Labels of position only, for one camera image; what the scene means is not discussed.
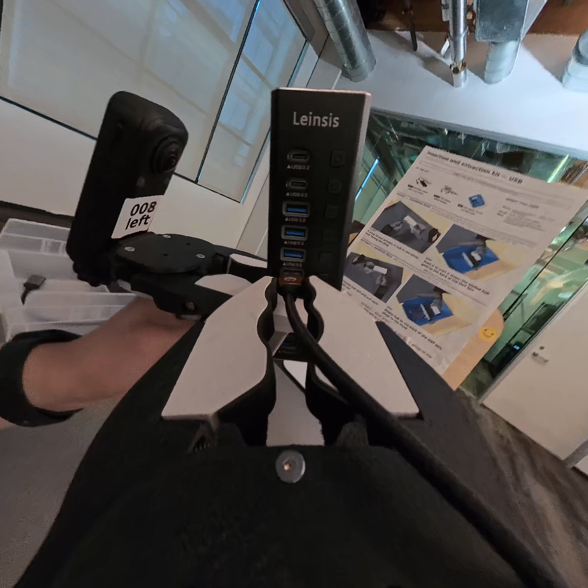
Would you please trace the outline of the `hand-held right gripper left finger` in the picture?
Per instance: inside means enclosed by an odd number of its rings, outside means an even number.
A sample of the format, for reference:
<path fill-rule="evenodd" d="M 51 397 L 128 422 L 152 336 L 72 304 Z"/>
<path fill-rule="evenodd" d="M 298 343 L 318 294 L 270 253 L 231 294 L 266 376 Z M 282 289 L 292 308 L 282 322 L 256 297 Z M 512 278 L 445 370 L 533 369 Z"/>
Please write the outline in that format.
<path fill-rule="evenodd" d="M 276 279 L 265 276 L 220 306 L 205 322 L 161 413 L 213 429 L 238 427 L 248 445 L 266 445 L 276 403 L 269 342 L 275 333 Z"/>

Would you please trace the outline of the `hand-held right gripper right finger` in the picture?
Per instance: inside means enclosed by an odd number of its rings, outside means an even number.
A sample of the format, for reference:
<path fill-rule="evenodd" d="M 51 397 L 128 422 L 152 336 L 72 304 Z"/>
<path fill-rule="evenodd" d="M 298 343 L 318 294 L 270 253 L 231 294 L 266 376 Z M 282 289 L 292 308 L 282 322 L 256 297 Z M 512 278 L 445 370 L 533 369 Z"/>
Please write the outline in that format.
<path fill-rule="evenodd" d="M 316 276 L 307 280 L 305 308 L 318 345 L 380 408 L 402 419 L 420 418 L 409 388 L 373 318 L 348 294 Z M 320 422 L 325 445 L 333 445 L 343 426 L 359 411 L 343 399 L 312 361 L 307 363 L 305 397 Z"/>

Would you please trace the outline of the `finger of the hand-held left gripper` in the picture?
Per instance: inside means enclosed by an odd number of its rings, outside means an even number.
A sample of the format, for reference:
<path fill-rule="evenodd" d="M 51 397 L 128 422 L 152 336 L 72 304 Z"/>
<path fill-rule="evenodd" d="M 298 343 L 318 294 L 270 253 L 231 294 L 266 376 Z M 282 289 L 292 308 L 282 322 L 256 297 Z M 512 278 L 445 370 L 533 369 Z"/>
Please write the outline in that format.
<path fill-rule="evenodd" d="M 264 277 L 269 275 L 266 260 L 243 254 L 230 255 L 230 275 L 237 277 Z"/>
<path fill-rule="evenodd" d="M 286 315 L 274 315 L 274 355 L 295 353 L 295 334 Z"/>

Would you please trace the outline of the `black USB hub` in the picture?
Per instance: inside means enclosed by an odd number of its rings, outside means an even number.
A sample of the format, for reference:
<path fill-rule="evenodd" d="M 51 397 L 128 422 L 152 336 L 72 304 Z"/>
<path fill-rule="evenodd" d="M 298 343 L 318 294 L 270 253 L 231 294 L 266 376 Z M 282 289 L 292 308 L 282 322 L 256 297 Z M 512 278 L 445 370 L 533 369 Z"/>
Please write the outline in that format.
<path fill-rule="evenodd" d="M 370 103 L 366 92 L 272 91 L 267 261 L 276 302 L 286 278 L 342 288 Z"/>

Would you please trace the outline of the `person's left hand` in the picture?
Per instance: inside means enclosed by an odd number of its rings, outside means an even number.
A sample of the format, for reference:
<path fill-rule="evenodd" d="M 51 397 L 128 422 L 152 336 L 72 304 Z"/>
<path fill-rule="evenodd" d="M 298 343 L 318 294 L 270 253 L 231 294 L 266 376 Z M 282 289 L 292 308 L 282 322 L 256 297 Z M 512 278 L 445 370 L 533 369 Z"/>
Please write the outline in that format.
<path fill-rule="evenodd" d="M 31 404 L 64 413 L 121 399 L 192 327 L 136 298 L 93 332 L 33 349 L 22 384 Z"/>

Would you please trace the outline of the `paned window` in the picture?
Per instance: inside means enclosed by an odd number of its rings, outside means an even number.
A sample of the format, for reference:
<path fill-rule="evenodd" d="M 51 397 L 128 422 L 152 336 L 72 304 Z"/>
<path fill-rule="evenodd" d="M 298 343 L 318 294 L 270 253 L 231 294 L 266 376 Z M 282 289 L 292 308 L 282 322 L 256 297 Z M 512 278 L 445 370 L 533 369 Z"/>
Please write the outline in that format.
<path fill-rule="evenodd" d="M 1 96 L 92 138 L 149 99 L 188 130 L 176 174 L 242 202 L 307 38 L 285 1 L 1 1 Z"/>

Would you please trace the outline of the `clear plastic bin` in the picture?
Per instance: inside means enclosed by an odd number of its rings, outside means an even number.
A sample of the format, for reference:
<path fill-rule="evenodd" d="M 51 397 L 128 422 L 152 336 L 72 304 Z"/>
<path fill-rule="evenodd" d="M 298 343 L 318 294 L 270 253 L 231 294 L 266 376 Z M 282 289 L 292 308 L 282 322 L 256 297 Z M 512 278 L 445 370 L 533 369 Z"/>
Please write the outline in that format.
<path fill-rule="evenodd" d="M 1 229 L 1 342 L 16 334 L 58 329 L 86 334 L 128 305 L 134 296 L 80 281 L 65 246 L 69 229 L 10 218 Z M 21 304 L 29 275 L 45 276 Z"/>

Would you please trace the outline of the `white door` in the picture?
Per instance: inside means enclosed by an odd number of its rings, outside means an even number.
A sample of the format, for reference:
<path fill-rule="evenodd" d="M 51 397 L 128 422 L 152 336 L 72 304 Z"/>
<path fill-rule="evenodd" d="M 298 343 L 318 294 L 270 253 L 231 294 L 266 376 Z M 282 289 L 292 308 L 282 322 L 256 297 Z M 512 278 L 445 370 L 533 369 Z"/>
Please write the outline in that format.
<path fill-rule="evenodd" d="M 569 312 L 551 324 L 483 404 L 587 473 L 587 316 Z"/>

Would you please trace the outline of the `printed instruction poster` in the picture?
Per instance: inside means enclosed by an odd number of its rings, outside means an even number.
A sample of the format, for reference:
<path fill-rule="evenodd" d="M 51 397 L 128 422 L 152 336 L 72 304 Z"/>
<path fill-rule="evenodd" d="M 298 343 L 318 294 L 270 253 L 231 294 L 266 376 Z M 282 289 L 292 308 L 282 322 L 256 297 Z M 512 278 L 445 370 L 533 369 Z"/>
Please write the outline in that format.
<path fill-rule="evenodd" d="M 498 308 L 587 204 L 548 183 L 426 146 L 401 173 L 364 153 L 343 289 L 454 389 L 498 339 Z"/>

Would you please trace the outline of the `black wristband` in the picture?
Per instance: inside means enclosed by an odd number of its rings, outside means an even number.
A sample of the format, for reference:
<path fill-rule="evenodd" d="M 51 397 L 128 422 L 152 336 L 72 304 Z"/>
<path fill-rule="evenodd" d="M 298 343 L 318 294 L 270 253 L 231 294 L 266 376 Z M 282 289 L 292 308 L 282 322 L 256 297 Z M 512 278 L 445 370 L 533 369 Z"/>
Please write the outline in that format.
<path fill-rule="evenodd" d="M 55 412 L 33 406 L 23 388 L 26 359 L 33 349 L 46 343 L 71 342 L 80 338 L 64 330 L 50 329 L 15 335 L 1 348 L 1 419 L 19 427 L 36 428 L 70 419 L 80 410 Z"/>

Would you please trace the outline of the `silver pipe fitting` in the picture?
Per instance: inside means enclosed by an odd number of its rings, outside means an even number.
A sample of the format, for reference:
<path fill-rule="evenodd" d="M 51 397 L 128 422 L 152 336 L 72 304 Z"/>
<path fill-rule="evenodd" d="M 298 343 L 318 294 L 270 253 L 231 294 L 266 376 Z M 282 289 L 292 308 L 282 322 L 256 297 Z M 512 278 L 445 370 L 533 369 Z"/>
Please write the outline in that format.
<path fill-rule="evenodd" d="M 450 55 L 452 86 L 461 88 L 467 80 L 467 39 L 474 24 L 477 1 L 441 1 L 442 19 L 448 25 L 440 55 Z"/>

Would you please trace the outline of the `round silver air duct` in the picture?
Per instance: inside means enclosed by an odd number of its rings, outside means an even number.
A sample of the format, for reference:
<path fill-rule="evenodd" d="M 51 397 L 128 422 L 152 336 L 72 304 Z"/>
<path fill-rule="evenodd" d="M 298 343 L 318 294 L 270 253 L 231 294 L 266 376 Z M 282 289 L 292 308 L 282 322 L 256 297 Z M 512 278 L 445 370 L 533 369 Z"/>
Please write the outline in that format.
<path fill-rule="evenodd" d="M 357 1 L 314 1 L 341 60 L 342 74 L 352 82 L 371 76 L 376 56 Z"/>

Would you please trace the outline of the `large rectangular silver duct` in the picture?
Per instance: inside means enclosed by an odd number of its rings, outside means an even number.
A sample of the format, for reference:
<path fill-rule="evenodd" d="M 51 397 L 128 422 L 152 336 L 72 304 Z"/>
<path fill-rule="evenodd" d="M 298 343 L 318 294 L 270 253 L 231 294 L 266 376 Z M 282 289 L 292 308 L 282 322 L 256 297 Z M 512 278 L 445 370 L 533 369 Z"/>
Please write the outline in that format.
<path fill-rule="evenodd" d="M 513 71 L 522 41 L 547 1 L 474 1 L 475 39 L 488 45 L 483 80 L 494 85 Z"/>

